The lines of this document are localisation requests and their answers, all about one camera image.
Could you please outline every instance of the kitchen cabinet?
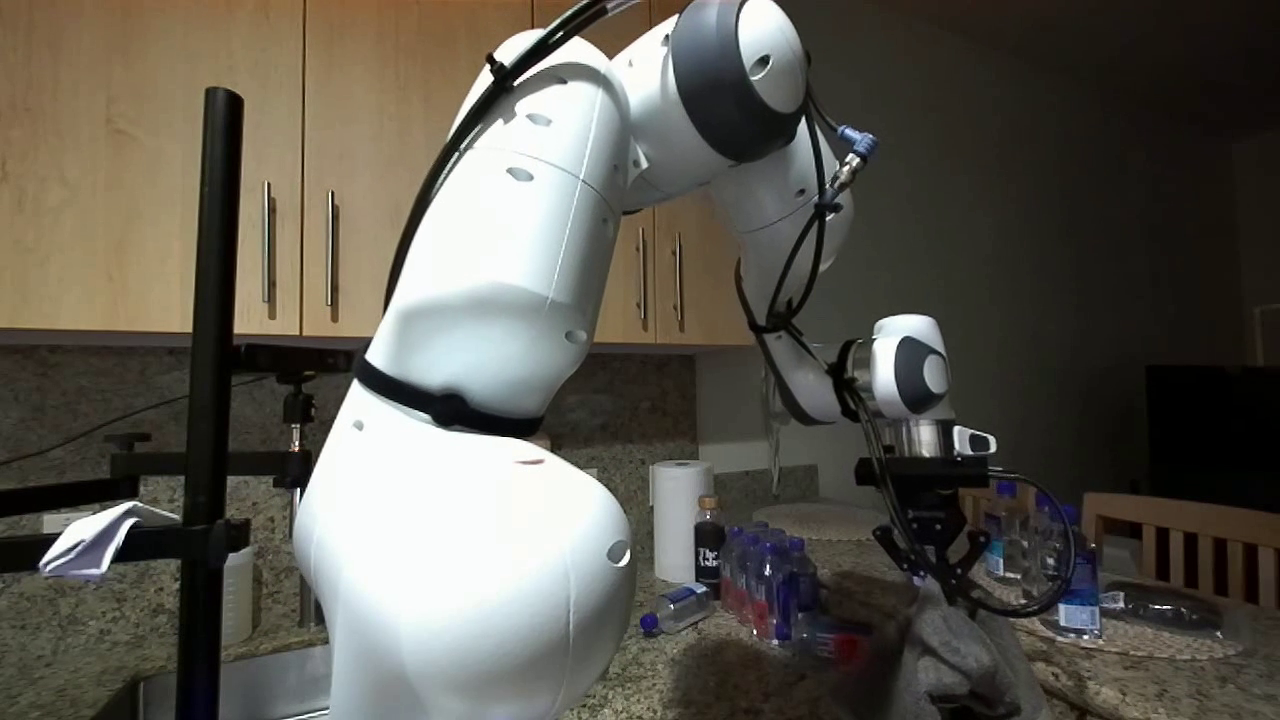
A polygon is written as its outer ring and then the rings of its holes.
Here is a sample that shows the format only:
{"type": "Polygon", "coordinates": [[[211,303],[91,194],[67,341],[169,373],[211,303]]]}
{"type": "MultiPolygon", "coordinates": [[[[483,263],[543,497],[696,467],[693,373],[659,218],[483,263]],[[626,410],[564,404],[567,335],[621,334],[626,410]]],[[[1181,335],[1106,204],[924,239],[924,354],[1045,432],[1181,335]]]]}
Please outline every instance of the kitchen cabinet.
{"type": "MultiPolygon", "coordinates": [[[[538,0],[547,26],[571,0],[538,0]]],[[[682,14],[685,0],[645,0],[585,34],[608,55],[645,29],[682,14]]],[[[731,290],[735,250],[696,198],[626,218],[598,320],[598,343],[626,347],[748,347],[752,334],[731,290]]]]}
{"type": "MultiPolygon", "coordinates": [[[[190,334],[204,88],[243,95],[243,208],[302,194],[302,0],[0,4],[0,328],[190,334]]],[[[242,251],[260,277],[266,251],[242,251]]]]}
{"type": "Polygon", "coordinates": [[[529,0],[0,4],[0,328],[190,334],[204,88],[243,95],[235,334],[370,335],[529,0]]]}

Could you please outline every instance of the ceiling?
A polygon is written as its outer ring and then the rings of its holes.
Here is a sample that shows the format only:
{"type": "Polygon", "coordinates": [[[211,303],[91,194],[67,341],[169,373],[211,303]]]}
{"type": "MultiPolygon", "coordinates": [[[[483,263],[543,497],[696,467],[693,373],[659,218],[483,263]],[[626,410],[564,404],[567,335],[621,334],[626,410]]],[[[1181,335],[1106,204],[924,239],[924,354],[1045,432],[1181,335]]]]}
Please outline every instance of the ceiling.
{"type": "Polygon", "coordinates": [[[1280,0],[872,0],[1066,74],[1148,121],[1280,129],[1280,0]]]}

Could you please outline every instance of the backsplash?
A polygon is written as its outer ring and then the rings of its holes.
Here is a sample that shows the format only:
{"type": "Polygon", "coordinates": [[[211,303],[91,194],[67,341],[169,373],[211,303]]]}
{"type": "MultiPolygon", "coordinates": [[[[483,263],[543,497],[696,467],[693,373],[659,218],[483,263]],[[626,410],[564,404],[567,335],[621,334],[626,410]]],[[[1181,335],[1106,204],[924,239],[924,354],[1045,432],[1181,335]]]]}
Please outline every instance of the backsplash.
{"type": "MultiPolygon", "coordinates": [[[[543,432],[557,452],[621,497],[647,569],[645,472],[696,452],[693,357],[593,357],[557,398],[543,432]]],[[[348,387],[318,376],[319,422],[348,387]]],[[[288,450],[276,376],[235,376],[232,452],[288,450]]],[[[173,347],[3,347],[0,354],[0,488],[88,479],[108,472],[111,432],[147,432],[146,450],[183,450],[190,354],[173,347]]],[[[179,510],[179,479],[146,479],[146,502],[179,510]]],[[[288,550],[293,502],[271,479],[235,477],[228,515],[252,519],[256,635],[302,627],[302,578],[288,550]]],[[[0,537],[36,531],[36,515],[0,519],[0,537]]],[[[138,677],[176,666],[176,559],[116,566],[104,579],[0,578],[0,687],[3,718],[86,720],[138,677]]]]}

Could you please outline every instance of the black pole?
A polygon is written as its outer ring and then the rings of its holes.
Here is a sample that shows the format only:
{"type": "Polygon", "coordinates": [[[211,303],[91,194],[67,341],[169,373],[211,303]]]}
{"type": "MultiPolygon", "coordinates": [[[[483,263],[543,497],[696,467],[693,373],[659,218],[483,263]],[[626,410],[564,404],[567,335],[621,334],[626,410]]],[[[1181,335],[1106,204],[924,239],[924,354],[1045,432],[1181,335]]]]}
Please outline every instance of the black pole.
{"type": "Polygon", "coordinates": [[[204,88],[176,718],[215,720],[243,101],[204,88]]]}

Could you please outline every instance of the wooden chair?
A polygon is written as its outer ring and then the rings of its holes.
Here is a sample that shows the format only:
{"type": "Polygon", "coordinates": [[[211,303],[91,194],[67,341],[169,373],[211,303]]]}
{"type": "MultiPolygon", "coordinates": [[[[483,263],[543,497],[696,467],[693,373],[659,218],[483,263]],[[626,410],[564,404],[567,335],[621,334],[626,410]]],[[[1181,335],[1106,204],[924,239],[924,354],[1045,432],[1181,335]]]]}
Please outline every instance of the wooden chair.
{"type": "Polygon", "coordinates": [[[1093,546],[1110,546],[1110,537],[1135,539],[1146,579],[1278,614],[1278,511],[1167,497],[1083,491],[1083,537],[1093,546]]]}

